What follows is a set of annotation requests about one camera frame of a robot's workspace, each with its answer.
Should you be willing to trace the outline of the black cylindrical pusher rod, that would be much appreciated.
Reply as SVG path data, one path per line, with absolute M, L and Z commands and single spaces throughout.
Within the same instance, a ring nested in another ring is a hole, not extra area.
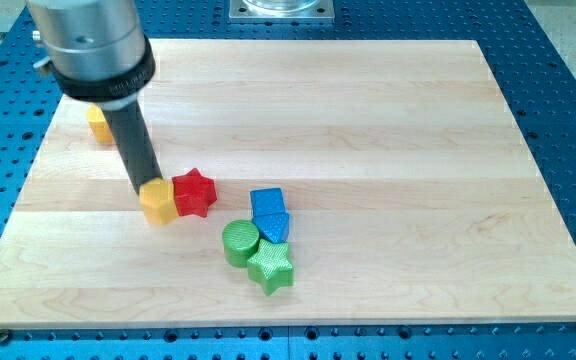
M 162 172 L 152 145 L 141 107 L 131 101 L 123 107 L 102 107 L 128 178 L 136 194 L 140 187 Z

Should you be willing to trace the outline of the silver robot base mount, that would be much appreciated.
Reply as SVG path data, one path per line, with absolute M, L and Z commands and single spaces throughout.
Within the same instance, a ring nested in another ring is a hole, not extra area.
M 333 20 L 333 0 L 230 0 L 229 19 L 236 22 L 272 20 Z

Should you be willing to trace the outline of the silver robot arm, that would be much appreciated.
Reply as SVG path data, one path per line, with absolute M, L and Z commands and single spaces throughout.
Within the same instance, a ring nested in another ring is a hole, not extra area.
M 27 0 L 33 41 L 46 51 L 34 64 L 69 97 L 102 111 L 135 191 L 162 176 L 138 103 L 156 71 L 151 43 L 133 0 Z

